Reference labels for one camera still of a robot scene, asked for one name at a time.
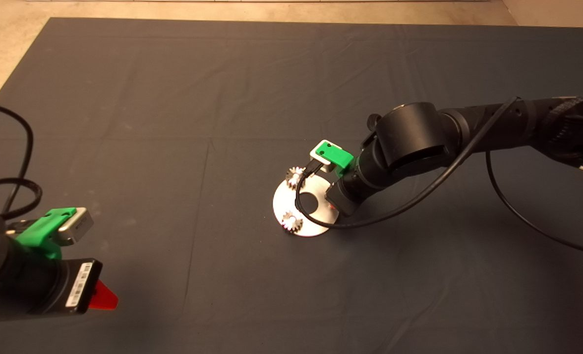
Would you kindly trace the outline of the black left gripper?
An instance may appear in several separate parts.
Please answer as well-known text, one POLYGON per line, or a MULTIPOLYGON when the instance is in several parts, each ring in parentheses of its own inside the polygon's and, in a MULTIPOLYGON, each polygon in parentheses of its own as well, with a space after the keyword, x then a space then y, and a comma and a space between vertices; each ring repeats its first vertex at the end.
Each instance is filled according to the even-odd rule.
POLYGON ((94 258, 57 260, 56 278, 29 316, 83 315, 88 309, 114 311, 118 296, 101 280, 103 263, 94 258))

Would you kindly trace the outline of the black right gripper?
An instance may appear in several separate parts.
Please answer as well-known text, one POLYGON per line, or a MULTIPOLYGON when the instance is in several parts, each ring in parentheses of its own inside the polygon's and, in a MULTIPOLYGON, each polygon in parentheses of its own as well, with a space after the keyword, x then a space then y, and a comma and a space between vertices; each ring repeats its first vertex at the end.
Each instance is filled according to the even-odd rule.
POLYGON ((326 191, 325 198, 342 215, 352 216, 377 189, 353 166, 326 191))

